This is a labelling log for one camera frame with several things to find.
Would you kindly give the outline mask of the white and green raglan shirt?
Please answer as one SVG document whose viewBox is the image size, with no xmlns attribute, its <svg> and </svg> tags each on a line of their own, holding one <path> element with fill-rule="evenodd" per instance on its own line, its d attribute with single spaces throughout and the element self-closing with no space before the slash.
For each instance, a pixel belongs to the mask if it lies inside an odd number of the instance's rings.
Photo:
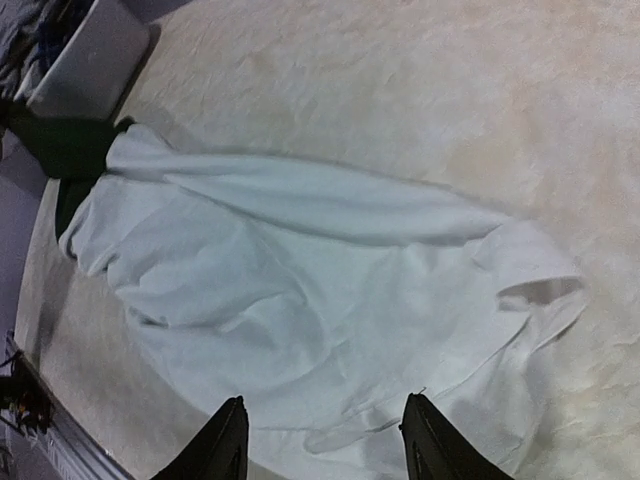
<svg viewBox="0 0 640 480">
<path fill-rule="evenodd" d="M 536 225 L 326 163 L 184 154 L 133 122 L 2 122 L 60 183 L 62 252 L 189 403 L 247 399 L 259 453 L 359 450 L 420 389 L 492 457 L 532 440 L 586 305 Z"/>
</svg>

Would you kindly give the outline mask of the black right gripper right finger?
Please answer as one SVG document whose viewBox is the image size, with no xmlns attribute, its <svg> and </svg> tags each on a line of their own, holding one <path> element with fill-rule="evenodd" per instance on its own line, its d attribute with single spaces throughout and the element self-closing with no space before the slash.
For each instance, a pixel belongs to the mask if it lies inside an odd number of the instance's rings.
<svg viewBox="0 0 640 480">
<path fill-rule="evenodd" d="M 407 398 L 401 431 L 412 480 L 512 480 L 481 455 L 422 394 Z"/>
</svg>

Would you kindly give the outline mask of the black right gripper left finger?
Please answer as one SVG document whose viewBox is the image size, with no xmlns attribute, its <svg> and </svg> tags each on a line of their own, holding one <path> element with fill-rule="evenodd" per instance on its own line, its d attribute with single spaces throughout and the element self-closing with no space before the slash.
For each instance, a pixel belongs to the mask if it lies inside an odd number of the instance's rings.
<svg viewBox="0 0 640 480">
<path fill-rule="evenodd" d="M 243 397 L 229 398 L 154 480 L 245 480 L 248 441 Z"/>
</svg>

